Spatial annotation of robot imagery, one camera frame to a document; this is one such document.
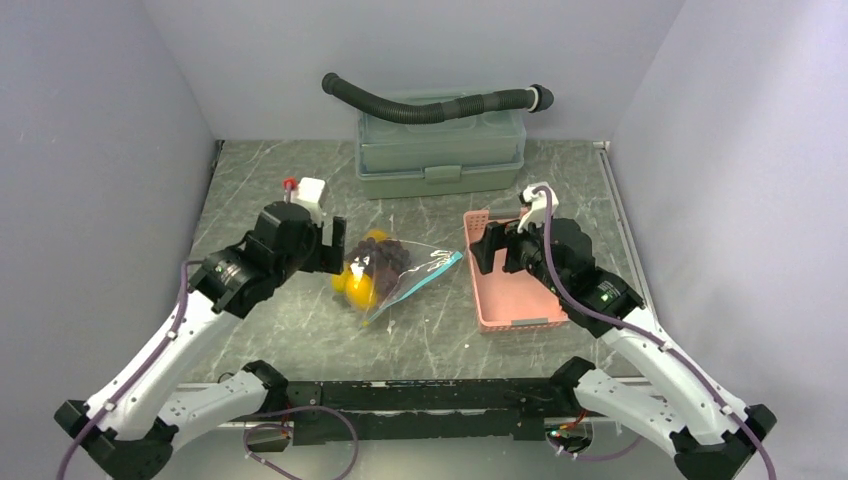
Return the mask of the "yellow lemon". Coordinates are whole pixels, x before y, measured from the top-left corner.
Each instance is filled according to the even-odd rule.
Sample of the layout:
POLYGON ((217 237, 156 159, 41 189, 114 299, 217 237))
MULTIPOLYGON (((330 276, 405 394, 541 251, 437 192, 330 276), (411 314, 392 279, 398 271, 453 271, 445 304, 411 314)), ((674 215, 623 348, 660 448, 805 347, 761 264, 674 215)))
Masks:
POLYGON ((342 293, 346 290, 346 285, 351 276, 351 271, 345 269, 342 273, 332 276, 331 285, 335 292, 342 293))

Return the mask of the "yellow mango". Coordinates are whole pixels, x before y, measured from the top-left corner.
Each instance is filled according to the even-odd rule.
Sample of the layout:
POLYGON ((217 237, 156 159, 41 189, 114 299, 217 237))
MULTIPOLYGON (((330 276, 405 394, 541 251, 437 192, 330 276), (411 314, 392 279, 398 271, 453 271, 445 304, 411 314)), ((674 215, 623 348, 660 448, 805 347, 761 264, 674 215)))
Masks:
POLYGON ((378 303, 373 279, 366 274, 351 274, 343 285, 343 293, 351 306, 367 311, 378 303))

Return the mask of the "clear zip top bag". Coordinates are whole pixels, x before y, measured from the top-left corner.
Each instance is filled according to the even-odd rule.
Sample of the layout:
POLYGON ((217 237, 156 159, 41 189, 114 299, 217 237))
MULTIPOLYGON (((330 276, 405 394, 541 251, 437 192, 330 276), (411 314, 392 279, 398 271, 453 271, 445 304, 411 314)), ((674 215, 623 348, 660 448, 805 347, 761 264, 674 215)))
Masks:
POLYGON ((371 229, 345 255, 343 270, 332 277, 334 291, 372 324, 463 259, 457 250, 402 240, 371 229))

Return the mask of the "yellow bell pepper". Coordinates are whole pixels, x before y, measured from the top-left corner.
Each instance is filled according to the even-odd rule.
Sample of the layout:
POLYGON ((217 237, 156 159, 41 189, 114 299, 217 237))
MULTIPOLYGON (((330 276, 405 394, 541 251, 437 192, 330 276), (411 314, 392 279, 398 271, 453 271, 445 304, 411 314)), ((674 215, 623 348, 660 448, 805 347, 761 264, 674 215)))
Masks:
POLYGON ((373 239, 375 242, 384 241, 384 240, 388 239, 389 237, 390 237, 389 233, 387 233, 383 230, 380 230, 380 229, 369 230, 365 235, 365 239, 373 239))

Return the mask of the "dark red grape bunch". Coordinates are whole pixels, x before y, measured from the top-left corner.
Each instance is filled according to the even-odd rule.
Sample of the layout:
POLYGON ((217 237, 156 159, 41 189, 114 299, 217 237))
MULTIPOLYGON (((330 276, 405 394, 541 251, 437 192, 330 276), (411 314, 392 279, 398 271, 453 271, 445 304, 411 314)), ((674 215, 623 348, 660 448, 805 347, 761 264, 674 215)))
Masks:
POLYGON ((399 283, 400 276, 412 264, 411 252, 397 239, 381 242, 361 240, 345 260, 354 273, 369 275, 379 299, 387 297, 399 283))

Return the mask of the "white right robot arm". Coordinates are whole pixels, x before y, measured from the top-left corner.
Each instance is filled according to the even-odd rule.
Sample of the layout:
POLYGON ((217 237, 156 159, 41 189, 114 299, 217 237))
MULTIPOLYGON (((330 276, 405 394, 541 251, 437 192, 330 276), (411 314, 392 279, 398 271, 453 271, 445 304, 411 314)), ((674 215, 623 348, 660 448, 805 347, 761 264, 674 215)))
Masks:
POLYGON ((626 386, 573 357, 550 378, 557 411, 581 408, 613 419, 666 452, 687 479, 734 479, 754 455, 769 478, 776 467, 763 441, 777 423, 765 405, 722 388, 671 339, 625 280, 596 263, 592 242, 565 218, 520 228, 489 221, 467 237, 479 275, 520 274, 557 300, 568 320, 626 358, 658 392, 626 386))

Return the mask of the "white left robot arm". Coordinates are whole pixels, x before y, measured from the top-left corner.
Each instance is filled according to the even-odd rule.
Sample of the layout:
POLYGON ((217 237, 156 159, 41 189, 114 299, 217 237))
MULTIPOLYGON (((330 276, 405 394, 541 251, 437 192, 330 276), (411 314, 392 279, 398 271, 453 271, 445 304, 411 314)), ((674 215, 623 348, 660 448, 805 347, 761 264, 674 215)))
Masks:
POLYGON ((181 399, 172 393, 205 347, 295 273, 343 269, 347 221, 318 204, 277 201, 265 206, 241 240, 180 268, 178 300, 163 325, 106 386, 87 400, 67 400, 54 418, 72 442, 56 478, 79 448, 116 479, 151 479, 188 442, 232 418, 279 417, 289 404, 288 381, 262 360, 230 379, 181 399))

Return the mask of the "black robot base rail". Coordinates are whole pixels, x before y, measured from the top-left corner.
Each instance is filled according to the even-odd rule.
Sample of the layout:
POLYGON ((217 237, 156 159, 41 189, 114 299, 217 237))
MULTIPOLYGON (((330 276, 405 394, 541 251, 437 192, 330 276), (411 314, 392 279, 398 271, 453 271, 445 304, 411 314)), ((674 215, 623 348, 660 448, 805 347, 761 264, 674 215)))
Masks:
POLYGON ((297 446, 361 441, 508 437, 541 441, 596 413, 545 378, 293 381, 288 400, 238 415, 283 420, 297 446))

